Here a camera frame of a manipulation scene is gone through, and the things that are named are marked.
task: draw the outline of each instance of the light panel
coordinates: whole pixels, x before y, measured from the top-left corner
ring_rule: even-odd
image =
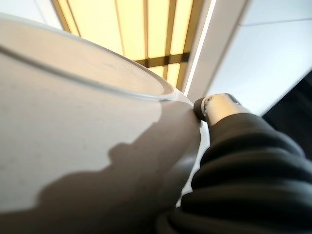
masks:
[[[78,32],[77,27],[75,25],[75,21],[74,21],[74,18],[72,16],[72,13],[70,12],[70,8],[67,4],[67,1],[66,0],[59,0],[58,3],[62,9],[62,12],[64,14],[64,17],[66,19],[66,22],[67,22],[67,25],[70,29],[71,34],[74,34],[75,36],[79,37],[79,32]]]
[[[168,65],[167,82],[176,87],[177,78],[179,76],[180,64],[173,63]]]
[[[165,56],[169,0],[148,0],[148,57]]]
[[[114,0],[70,0],[69,5],[82,38],[123,55]]]
[[[117,0],[124,56],[145,59],[143,0]]]
[[[148,70],[154,72],[156,75],[159,75],[161,78],[163,77],[163,74],[164,74],[164,67],[163,66],[149,67]]]
[[[193,0],[176,0],[175,21],[172,33],[170,54],[182,54],[189,26]]]

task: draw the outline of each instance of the white wall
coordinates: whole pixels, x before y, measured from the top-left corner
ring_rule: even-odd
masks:
[[[231,8],[228,0],[218,2],[223,10],[214,11],[188,98],[231,93],[262,115],[312,69],[312,1],[248,1],[224,51],[212,53],[224,39],[211,33],[219,24],[214,17]],[[212,55],[219,56],[218,64]]]
[[[0,0],[0,13],[33,20],[63,30],[51,0]]]

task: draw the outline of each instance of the white surface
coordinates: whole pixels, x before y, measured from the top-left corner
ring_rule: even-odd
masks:
[[[264,114],[312,69],[312,20],[239,27],[208,94]]]
[[[35,0],[35,4],[37,4],[39,10],[41,11],[45,24],[63,30],[59,17],[52,4],[52,0]]]
[[[61,53],[57,40],[45,38],[43,49],[44,36],[32,33],[45,34],[40,31],[47,27],[30,27],[8,23],[7,16],[0,19],[5,32],[0,34],[0,233],[128,233],[130,227],[142,228],[175,205],[189,177],[200,142],[192,103],[178,90],[173,100],[150,100],[49,70],[45,63],[53,60],[48,57],[59,65],[57,60],[68,54]],[[137,67],[121,57],[114,59],[101,48],[104,59],[98,64],[86,55],[100,47],[46,30],[51,38],[54,32],[72,44],[86,43],[85,53],[64,63],[87,60],[86,74],[98,68],[104,77],[138,84],[128,79]],[[17,39],[19,47],[11,31],[23,39]],[[35,66],[9,51],[12,45],[25,56],[46,57]],[[101,56],[97,51],[91,55]],[[112,69],[102,69],[103,64]],[[128,73],[115,70],[120,64]]]
[[[185,87],[186,84],[188,83],[188,79],[190,76],[190,72],[191,72],[191,68],[193,66],[193,62],[195,59],[195,56],[197,54],[197,49],[198,49],[198,45],[199,45],[199,40],[200,37],[203,33],[203,29],[204,29],[204,25],[206,22],[206,18],[207,18],[207,14],[209,11],[209,6],[210,6],[210,0],[204,0],[201,11],[200,11],[200,16],[198,19],[198,23],[197,23],[197,27],[196,27],[196,33],[193,39],[193,44],[192,44],[192,49],[190,52],[190,56],[189,56],[189,60],[188,60],[188,65],[187,65],[187,69],[185,72],[185,79],[183,81],[183,86],[182,86],[182,91],[185,92]]]
[[[1,31],[1,46],[5,49],[73,79],[147,98],[173,98],[174,90],[166,81],[86,40],[4,18]]]
[[[187,97],[226,92],[264,114],[312,69],[311,5],[218,0]]]
[[[192,102],[206,95],[208,86],[222,59],[223,52],[236,27],[244,4],[245,0],[217,0],[209,30],[206,34],[190,90],[187,95]],[[192,64],[189,63],[186,77],[188,77],[190,73],[191,65]]]
[[[0,0],[0,13],[33,20],[62,30],[51,0]]]
[[[240,24],[262,24],[277,21],[312,20],[311,0],[250,0]]]

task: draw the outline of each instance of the black hose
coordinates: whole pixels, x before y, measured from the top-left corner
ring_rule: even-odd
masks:
[[[288,136],[252,114],[210,127],[211,146],[166,234],[312,233],[312,163]]]

